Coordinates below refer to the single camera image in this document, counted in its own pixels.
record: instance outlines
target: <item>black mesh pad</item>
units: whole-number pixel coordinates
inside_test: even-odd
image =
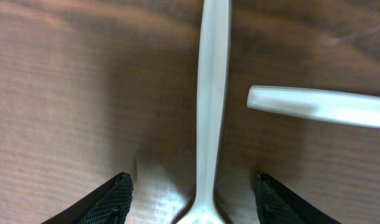
[[[339,223],[269,174],[257,175],[254,193],[261,224]]]
[[[78,223],[116,223],[115,219],[119,220],[118,223],[124,223],[132,202],[132,191],[130,175],[123,174],[122,179]]]

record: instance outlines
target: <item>wooden table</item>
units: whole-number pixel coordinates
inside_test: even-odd
[[[0,0],[0,223],[39,223],[120,171],[127,223],[170,223],[195,185],[201,1]],[[379,0],[235,1],[216,190],[257,223],[270,173],[343,223],[380,223],[380,129],[249,110],[251,85],[380,96]]]

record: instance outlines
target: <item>white plastic spoon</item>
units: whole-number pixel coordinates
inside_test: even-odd
[[[229,0],[203,4],[197,91],[197,192],[187,223],[224,223],[213,198],[225,105],[229,46]]]
[[[252,86],[248,107],[333,123],[380,128],[380,97],[340,91]]]

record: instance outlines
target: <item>wood grain surface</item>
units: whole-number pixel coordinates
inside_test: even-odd
[[[39,223],[121,171],[127,223],[170,223],[195,186],[202,1],[0,0],[0,223]],[[249,110],[251,85],[380,96],[380,0],[239,0],[216,191],[257,223],[270,173],[343,223],[380,223],[380,129]]]

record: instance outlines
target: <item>plastic utensil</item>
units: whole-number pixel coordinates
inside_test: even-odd
[[[248,107],[300,118],[380,128],[380,97],[340,91],[252,86]]]
[[[197,192],[178,223],[224,223],[213,198],[225,105],[229,46],[229,0],[203,4],[197,90]]]

